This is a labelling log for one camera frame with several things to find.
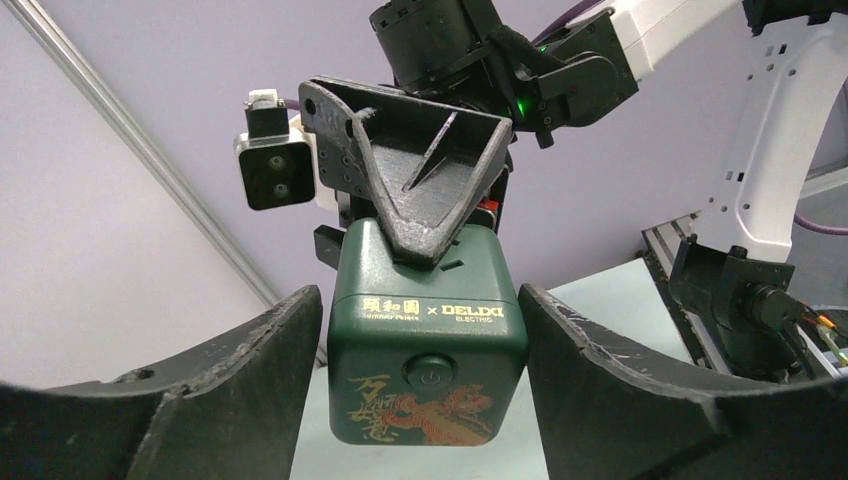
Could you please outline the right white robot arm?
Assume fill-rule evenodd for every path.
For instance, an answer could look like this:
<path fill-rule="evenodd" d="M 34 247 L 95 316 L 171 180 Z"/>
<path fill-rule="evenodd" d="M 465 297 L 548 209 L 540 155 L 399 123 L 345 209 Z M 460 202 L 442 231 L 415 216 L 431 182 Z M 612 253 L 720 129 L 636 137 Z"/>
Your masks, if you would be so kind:
<path fill-rule="evenodd" d="M 665 113 L 626 126 L 620 107 L 669 57 L 732 20 L 750 57 L 703 126 L 715 152 Z M 300 87 L 301 120 L 317 138 L 328 188 L 362 203 L 402 265 L 432 269 L 484 200 L 501 202 L 508 145 L 539 147 L 559 129 L 602 124 L 636 140 L 661 185 L 702 182 L 676 280 L 697 287 L 697 266 L 735 278 L 745 265 L 789 273 L 792 225 L 804 178 L 847 79 L 843 1 L 582 1 L 535 38 L 508 27 L 490 1 L 390 1 L 370 25 L 391 66 L 390 86 L 316 77 Z"/>

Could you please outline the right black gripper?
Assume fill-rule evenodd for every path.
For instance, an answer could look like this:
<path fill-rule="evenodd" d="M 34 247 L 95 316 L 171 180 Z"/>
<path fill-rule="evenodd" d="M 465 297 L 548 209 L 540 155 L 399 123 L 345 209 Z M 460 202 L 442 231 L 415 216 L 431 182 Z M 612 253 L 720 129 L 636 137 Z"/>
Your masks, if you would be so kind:
<path fill-rule="evenodd" d="M 379 225 L 393 260 L 431 270 L 467 224 L 500 225 L 513 161 L 532 133 L 591 125 L 638 90 L 614 10 L 529 39 L 489 1 L 390 1 L 369 18 L 389 85 L 300 84 L 317 175 Z"/>

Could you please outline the dark green cube socket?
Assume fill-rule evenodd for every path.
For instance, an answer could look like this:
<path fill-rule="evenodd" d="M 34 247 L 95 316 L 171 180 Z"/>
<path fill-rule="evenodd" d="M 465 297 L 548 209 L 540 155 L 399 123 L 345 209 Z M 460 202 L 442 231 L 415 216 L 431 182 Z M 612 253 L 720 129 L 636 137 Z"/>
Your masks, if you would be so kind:
<path fill-rule="evenodd" d="M 344 443 L 481 446 L 528 359 L 496 234 L 468 225 L 432 270 L 396 263 L 378 223 L 347 231 L 327 336 L 329 423 Z"/>

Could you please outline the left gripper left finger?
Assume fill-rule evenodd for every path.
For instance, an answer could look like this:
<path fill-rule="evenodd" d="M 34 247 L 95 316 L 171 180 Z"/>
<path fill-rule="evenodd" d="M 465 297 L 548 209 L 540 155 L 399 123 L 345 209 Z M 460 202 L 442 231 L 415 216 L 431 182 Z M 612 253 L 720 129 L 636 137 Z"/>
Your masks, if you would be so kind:
<path fill-rule="evenodd" d="M 5 479 L 286 479 L 314 368 L 319 289 L 111 382 L 1 387 Z"/>

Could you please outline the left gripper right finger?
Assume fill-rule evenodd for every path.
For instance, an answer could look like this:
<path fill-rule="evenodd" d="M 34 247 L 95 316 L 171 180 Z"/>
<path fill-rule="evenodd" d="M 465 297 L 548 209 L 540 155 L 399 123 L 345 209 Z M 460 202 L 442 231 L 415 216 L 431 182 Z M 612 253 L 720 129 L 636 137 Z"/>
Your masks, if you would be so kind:
<path fill-rule="evenodd" d="M 553 479 L 843 479 L 847 382 L 759 382 L 688 364 L 547 291 L 518 296 Z"/>

